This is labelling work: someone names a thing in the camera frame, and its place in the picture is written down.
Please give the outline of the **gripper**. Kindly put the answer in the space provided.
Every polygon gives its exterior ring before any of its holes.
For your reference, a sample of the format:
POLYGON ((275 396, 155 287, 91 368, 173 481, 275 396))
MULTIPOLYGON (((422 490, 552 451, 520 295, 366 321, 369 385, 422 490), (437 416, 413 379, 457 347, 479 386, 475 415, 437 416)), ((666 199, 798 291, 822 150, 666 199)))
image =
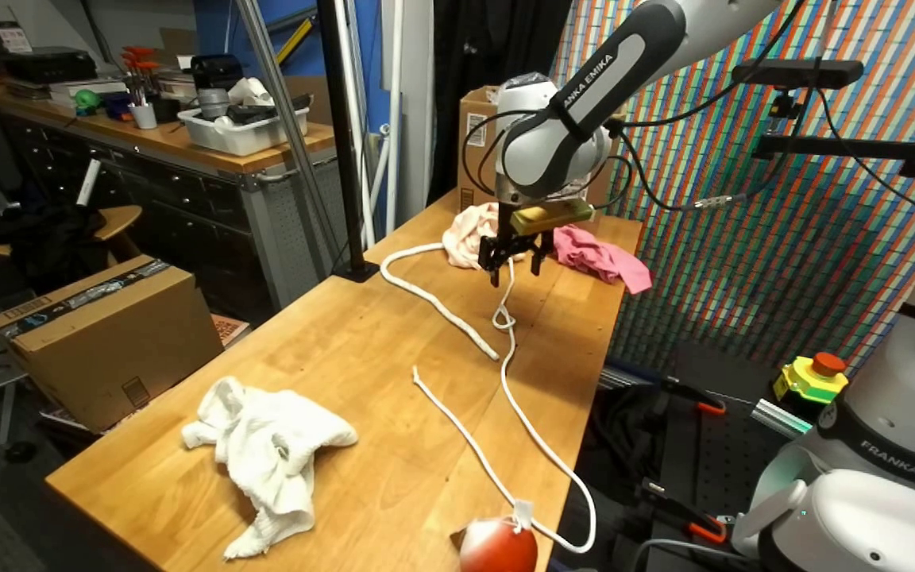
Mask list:
POLYGON ((506 261, 505 250, 530 250, 531 274, 540 276, 547 257, 554 251, 554 236, 539 235, 547 211, 542 206, 518 207, 498 203, 498 225, 494 238, 481 238, 479 267, 489 276, 490 284, 499 286, 499 269, 506 261))

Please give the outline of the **light pink cloth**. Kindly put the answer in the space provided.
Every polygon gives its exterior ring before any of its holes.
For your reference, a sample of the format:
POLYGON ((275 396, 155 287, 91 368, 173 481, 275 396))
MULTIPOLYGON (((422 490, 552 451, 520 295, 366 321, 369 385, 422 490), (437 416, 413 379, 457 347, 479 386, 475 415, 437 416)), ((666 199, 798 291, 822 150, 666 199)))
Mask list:
POLYGON ((496 238, 499 203, 472 205, 455 216, 442 235, 448 264, 465 270, 481 270, 479 253, 482 238, 496 238))

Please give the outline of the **tall cardboard box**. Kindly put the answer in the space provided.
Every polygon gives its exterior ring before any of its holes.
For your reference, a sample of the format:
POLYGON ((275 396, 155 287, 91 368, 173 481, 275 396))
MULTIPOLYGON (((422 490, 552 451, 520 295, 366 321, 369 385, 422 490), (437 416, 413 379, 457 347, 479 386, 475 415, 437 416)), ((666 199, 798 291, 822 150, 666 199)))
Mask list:
MULTIPOLYGON (((457 167, 457 212, 461 213, 472 205, 497 202, 492 194, 496 187, 495 156, 487 157, 485 152, 496 140, 498 121, 479 127, 487 117, 497 112, 498 86, 483 86, 469 91, 460 104, 460 119, 464 121, 458 138, 457 167)), ((570 184, 551 196, 551 200, 580 196, 592 205, 606 203, 617 195, 613 179, 617 165, 610 160, 600 169, 592 170, 588 176, 571 181, 570 184)))

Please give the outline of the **black pole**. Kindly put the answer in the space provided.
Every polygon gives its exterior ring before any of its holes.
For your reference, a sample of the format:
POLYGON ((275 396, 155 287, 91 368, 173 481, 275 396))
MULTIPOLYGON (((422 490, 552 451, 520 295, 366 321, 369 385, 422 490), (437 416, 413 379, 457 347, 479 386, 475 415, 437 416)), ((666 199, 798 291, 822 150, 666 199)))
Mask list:
POLYGON ((326 69, 328 105, 333 118, 338 174, 342 192, 342 213, 346 228, 346 261, 334 269, 335 276, 365 283, 374 276, 378 265, 365 258, 362 247, 362 214, 360 186, 363 164, 358 158, 358 145, 353 140, 358 122, 351 118, 355 110, 356 84, 351 68, 351 48, 346 42, 346 12, 344 0, 315 0, 320 23, 321 50, 326 69))

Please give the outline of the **black curtain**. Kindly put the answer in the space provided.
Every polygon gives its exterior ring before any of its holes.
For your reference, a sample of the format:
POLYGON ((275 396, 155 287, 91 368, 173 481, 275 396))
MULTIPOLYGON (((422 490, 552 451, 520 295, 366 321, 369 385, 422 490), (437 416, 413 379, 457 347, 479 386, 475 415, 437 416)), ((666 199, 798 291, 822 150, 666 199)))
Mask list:
POLYGON ((528 72, 549 75, 574 0, 433 0, 434 146, 427 203, 457 182, 460 101, 528 72))

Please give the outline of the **orange black clamp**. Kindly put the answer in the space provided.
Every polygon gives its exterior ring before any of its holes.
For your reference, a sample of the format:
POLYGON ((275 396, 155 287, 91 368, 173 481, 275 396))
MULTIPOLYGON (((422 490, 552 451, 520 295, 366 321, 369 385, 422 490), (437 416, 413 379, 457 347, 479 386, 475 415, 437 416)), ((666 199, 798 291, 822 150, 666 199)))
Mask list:
POLYGON ((722 400, 702 388, 684 384, 676 377, 663 377, 658 381, 658 388, 663 393, 693 402, 698 412, 712 415, 725 415, 727 412, 727 407, 722 400))
POLYGON ((663 485, 644 478, 638 487, 638 497, 651 507, 654 518, 672 524, 694 539, 711 544, 724 544, 728 529, 721 521, 708 513, 672 497, 663 485))

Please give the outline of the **silver metal pole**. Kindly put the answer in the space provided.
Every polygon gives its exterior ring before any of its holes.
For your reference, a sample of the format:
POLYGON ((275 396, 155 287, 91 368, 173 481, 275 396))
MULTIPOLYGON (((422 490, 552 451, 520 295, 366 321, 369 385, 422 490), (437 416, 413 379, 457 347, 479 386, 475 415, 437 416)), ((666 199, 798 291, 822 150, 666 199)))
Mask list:
POLYGON ((327 271, 333 271, 335 265, 339 262, 338 254, 340 253, 340 242, 338 241, 337 232, 334 231, 333 222, 330 220, 326 203, 319 182, 315 175, 315 167, 312 165, 305 137, 301 133, 301 128, 295 116, 295 107, 291 104, 289 91, 284 86, 283 73, 280 66, 277 65, 275 51, 273 51, 272 41, 268 33, 268 28, 262 18, 261 8, 258 0, 235 0, 240 18, 250 39, 259 68, 264 73, 266 88, 275 102, 277 116, 284 128, 284 133, 288 137, 289 149, 295 163, 295 167, 301 174, 306 191, 305 195, 313 203, 315 217, 319 224, 320 230, 326 239, 327 254, 320 257, 320 261, 327 263, 327 271))

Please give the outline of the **red ball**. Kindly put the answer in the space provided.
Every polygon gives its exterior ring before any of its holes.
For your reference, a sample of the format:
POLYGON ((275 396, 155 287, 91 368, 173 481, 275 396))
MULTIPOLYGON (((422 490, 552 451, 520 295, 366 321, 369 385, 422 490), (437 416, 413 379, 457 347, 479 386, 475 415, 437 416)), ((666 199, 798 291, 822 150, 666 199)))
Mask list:
POLYGON ((451 536, 460 572, 534 572, 538 544, 534 529, 513 517, 475 519, 451 536))

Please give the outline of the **white plastic bin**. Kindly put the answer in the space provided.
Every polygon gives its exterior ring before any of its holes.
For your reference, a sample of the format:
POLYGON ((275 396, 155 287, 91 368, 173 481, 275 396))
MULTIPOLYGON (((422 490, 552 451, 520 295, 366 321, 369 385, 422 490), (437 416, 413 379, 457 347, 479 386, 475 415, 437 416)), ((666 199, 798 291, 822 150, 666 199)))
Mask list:
POLYGON ((193 145, 236 157, 246 157, 286 144, 288 136, 282 121, 266 118, 252 123, 236 124, 228 116, 213 121, 204 119, 200 109, 185 110, 177 114, 188 130, 193 145))

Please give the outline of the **aluminium profile bar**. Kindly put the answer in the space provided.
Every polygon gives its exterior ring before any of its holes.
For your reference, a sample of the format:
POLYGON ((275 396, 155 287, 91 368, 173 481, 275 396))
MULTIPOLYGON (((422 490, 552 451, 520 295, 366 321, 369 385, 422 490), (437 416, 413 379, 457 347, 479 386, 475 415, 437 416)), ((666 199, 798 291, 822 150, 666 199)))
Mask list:
POLYGON ((772 431, 776 431, 779 435, 783 435, 786 439, 798 439, 813 428, 813 424, 809 421, 799 419, 795 414, 786 412, 780 406, 765 399, 759 400, 753 407, 751 418, 763 426, 769 427, 772 431))

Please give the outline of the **white towel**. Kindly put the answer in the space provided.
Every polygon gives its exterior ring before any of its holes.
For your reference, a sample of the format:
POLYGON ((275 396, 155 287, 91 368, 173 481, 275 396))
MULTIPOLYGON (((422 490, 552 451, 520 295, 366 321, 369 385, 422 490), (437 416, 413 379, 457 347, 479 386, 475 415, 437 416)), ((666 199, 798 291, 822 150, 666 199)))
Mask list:
POLYGON ((215 461, 257 511, 224 550, 229 561, 261 556, 315 527, 315 455, 325 446, 355 445, 358 431, 291 390, 268 392, 228 376, 203 396, 181 438, 187 449, 212 446, 215 461))

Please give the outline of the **yellow emergency stop button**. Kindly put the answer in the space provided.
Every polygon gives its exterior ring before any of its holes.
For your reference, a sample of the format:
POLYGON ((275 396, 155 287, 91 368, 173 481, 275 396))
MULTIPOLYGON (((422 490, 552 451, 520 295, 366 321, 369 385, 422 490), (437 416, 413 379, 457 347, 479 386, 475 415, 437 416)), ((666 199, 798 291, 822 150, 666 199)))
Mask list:
POLYGON ((828 352, 797 356, 774 380, 773 400, 786 412, 813 423, 847 386, 846 369, 842 358, 828 352))

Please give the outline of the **workbench with dark drawers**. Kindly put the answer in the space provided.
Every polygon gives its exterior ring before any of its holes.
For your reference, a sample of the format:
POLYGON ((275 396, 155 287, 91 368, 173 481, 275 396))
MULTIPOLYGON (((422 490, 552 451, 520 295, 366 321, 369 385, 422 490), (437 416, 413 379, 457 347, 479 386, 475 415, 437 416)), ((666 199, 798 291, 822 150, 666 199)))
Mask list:
POLYGON ((142 130, 8 94, 0 119, 48 199, 74 200, 99 160, 91 206, 141 207, 132 242, 196 276, 217 314, 264 322, 345 260, 330 126, 307 127, 309 187, 285 144, 237 157, 192 144, 180 124, 142 130))

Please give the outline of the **wooden stool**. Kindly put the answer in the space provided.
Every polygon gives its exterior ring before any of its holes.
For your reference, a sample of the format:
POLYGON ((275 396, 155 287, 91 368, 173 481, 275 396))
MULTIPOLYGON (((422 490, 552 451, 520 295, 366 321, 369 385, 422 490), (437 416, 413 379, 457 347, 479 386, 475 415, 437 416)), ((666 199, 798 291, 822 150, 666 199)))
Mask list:
MULTIPOLYGON (((22 207, 25 210, 35 210, 37 207, 22 207)), ((102 216, 106 219, 106 225, 95 235, 95 239, 106 244, 108 249, 108 261, 126 261, 128 258, 137 257, 139 250, 133 244, 132 239, 128 238, 126 231, 131 228, 132 224, 141 217, 142 209, 139 206, 127 205, 122 207, 108 207, 108 209, 95 209, 101 211, 102 216)), ((0 254, 7 256, 10 254, 10 247, 0 244, 0 254)))

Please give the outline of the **white cup with tools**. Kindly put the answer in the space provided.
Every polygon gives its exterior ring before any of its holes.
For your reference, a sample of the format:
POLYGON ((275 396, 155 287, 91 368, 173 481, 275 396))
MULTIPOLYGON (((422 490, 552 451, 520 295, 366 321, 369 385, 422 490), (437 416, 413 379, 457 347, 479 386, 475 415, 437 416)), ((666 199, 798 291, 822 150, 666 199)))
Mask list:
POLYGON ((159 98, 155 72, 160 65, 155 61, 155 55, 155 48, 127 46, 122 49, 131 98, 130 113, 137 128, 141 129, 157 127, 153 101, 159 98))

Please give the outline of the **large cardboard box with tape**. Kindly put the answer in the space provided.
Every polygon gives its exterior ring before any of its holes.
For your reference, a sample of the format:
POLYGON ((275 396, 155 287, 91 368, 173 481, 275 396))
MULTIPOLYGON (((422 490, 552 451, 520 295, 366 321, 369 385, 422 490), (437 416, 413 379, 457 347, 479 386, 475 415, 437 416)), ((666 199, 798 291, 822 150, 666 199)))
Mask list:
POLYGON ((224 351, 194 276, 150 256, 0 312, 0 339, 91 432, 108 431, 224 351))

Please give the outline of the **black garment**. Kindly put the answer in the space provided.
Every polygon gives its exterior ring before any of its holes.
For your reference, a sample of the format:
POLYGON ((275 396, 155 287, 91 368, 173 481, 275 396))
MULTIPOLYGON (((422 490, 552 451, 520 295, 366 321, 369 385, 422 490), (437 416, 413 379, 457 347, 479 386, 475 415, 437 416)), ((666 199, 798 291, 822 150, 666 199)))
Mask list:
POLYGON ((101 211, 86 206, 43 205, 0 214, 0 244, 36 294, 51 293, 105 271, 108 249, 95 235, 106 225, 101 211))

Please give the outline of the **black printer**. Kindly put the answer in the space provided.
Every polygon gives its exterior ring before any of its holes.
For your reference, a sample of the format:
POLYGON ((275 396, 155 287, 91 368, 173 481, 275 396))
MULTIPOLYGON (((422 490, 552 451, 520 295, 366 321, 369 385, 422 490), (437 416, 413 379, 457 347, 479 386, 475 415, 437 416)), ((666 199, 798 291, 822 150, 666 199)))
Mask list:
POLYGON ((97 79, 97 64, 80 48, 41 47, 29 53, 1 56, 2 67, 10 77, 35 84, 97 79))

